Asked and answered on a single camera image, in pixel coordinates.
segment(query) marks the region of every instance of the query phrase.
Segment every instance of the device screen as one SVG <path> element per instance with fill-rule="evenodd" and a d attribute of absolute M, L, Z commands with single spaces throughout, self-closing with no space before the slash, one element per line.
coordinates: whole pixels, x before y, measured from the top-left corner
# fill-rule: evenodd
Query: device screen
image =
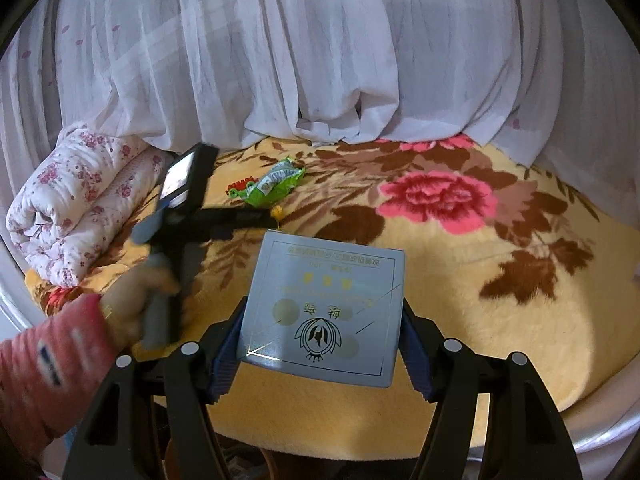
<path fill-rule="evenodd" d="M 189 176 L 189 170 L 193 162 L 193 155 L 194 152 L 191 152 L 169 168 L 164 178 L 164 184 L 162 184 L 160 198 L 164 198 L 187 183 L 187 177 Z"/>

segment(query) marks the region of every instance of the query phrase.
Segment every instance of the yellow floral blanket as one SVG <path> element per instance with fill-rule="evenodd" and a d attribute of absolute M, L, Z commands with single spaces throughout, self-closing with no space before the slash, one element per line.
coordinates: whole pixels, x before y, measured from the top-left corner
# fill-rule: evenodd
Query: yellow floral blanket
<path fill-rule="evenodd" d="M 565 409 L 640 351 L 640 293 L 632 283 L 640 233 L 597 211 L 553 175 L 514 165 L 465 136 L 439 142 L 371 142 L 312 148 L 267 139 L 220 159 L 207 205 L 231 203 L 228 184 L 260 177 L 285 156 L 306 167 L 280 205 L 281 229 L 406 252 L 405 296 L 419 316 L 475 352 L 531 358 Z M 129 240 L 155 193 L 82 282 L 104 291 L 145 257 Z M 263 232 L 209 245 L 186 307 L 199 339 L 250 286 Z M 73 291 L 27 276 L 55 310 Z M 484 442 L 488 399 L 473 445 Z M 231 393 L 210 409 L 220 433 L 269 449 L 335 459 L 417 456 L 433 406 L 414 392 L 402 359 L 388 389 L 325 383 L 242 364 Z"/>

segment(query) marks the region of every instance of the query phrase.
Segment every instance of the green plastic wrapper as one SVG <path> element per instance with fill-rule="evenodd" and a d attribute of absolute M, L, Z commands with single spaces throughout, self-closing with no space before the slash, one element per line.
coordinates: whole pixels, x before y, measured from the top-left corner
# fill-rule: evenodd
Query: green plastic wrapper
<path fill-rule="evenodd" d="M 249 182 L 246 189 L 230 189 L 231 198 L 241 198 L 254 207 L 269 207 L 286 197 L 298 185 L 305 174 L 304 168 L 296 168 L 287 157 L 278 162 L 258 182 Z"/>

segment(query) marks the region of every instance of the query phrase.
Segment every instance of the pink sleeve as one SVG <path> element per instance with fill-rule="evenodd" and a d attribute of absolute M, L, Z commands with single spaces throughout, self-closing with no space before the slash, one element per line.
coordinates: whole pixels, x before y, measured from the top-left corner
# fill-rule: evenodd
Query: pink sleeve
<path fill-rule="evenodd" d="M 0 343 L 0 422 L 25 458 L 82 419 L 116 358 L 99 302 L 80 296 Z"/>

